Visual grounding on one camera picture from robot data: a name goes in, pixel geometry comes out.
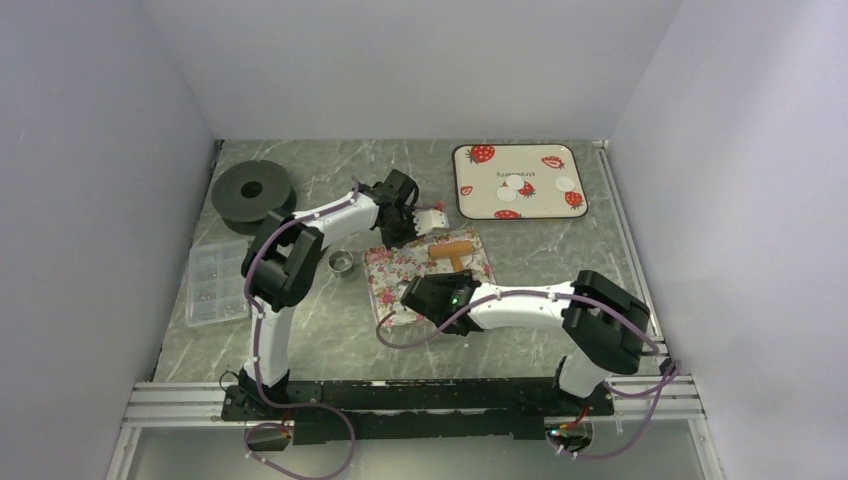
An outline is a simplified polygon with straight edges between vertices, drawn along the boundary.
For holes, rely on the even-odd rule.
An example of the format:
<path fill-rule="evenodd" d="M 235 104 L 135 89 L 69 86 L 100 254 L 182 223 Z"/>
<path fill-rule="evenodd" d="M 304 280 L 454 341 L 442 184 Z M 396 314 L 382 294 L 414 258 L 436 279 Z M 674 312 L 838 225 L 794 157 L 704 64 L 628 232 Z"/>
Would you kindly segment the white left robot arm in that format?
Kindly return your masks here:
<path fill-rule="evenodd" d="M 343 197 L 322 207 L 290 212 L 275 209 L 263 220 L 242 264 L 244 294 L 253 309 L 248 359 L 238 384 L 248 407 L 264 420 L 287 406 L 288 347 L 294 313 L 310 292 L 323 252 L 364 231 L 380 231 L 388 249 L 422 236 L 415 222 L 417 183 L 392 170 L 373 185 L 359 182 Z"/>

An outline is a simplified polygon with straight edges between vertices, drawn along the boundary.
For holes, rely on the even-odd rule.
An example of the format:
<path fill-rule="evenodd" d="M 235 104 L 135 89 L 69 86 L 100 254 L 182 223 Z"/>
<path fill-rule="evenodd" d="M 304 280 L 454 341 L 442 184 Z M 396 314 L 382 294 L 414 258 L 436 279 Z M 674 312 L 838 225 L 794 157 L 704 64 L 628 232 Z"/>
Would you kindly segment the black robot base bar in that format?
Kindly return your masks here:
<path fill-rule="evenodd" d="M 291 381 L 286 413 L 239 385 L 225 390 L 225 422 L 289 423 L 297 445 L 331 441 L 509 436 L 541 440 L 545 429 L 577 417 L 610 417 L 613 401 L 598 386 L 586 399 L 547 377 Z"/>

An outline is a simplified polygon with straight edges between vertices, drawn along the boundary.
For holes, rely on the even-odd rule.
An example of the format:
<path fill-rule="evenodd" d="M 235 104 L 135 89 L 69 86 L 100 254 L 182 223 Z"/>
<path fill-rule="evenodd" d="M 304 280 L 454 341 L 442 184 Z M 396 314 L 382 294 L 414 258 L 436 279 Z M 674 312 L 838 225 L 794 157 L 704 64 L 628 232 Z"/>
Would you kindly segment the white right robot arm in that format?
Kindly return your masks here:
<path fill-rule="evenodd" d="M 469 270 L 415 277 L 400 303 L 431 321 L 443 333 L 515 327 L 559 329 L 576 349 L 557 367 L 551 401 L 574 415 L 612 375 L 638 372 L 644 350 L 658 352 L 648 333 L 649 307 L 592 270 L 571 282 L 547 286 L 484 283 Z"/>

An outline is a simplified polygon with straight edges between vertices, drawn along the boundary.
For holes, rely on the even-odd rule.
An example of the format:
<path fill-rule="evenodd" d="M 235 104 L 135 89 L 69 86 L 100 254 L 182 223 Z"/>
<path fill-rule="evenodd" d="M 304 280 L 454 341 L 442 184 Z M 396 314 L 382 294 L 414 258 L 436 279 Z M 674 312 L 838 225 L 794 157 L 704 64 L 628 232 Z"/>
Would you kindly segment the floral print tray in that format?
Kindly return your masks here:
<path fill-rule="evenodd" d="M 384 324 L 387 330 L 425 322 L 426 319 L 422 315 L 403 307 L 400 297 L 413 277 L 435 274 L 427 272 L 430 245 L 461 240 L 471 240 L 474 245 L 472 255 L 487 263 L 486 274 L 478 276 L 473 272 L 475 278 L 493 283 L 495 277 L 491 263 L 479 235 L 473 228 L 430 235 L 401 249 L 387 250 L 378 246 L 366 250 L 363 254 L 363 266 L 375 321 L 381 321 L 394 311 L 395 314 Z"/>

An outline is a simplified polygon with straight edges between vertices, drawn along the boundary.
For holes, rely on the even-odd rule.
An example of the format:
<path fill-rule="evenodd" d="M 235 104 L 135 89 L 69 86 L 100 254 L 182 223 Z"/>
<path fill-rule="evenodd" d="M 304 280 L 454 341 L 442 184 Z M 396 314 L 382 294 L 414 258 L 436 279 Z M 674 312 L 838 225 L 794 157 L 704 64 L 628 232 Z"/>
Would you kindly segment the wooden rolling pin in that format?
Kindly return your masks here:
<path fill-rule="evenodd" d="M 428 256 L 433 260 L 448 260 L 454 272 L 465 270 L 463 258 L 472 255 L 474 245 L 471 240 L 432 244 L 428 247 Z"/>

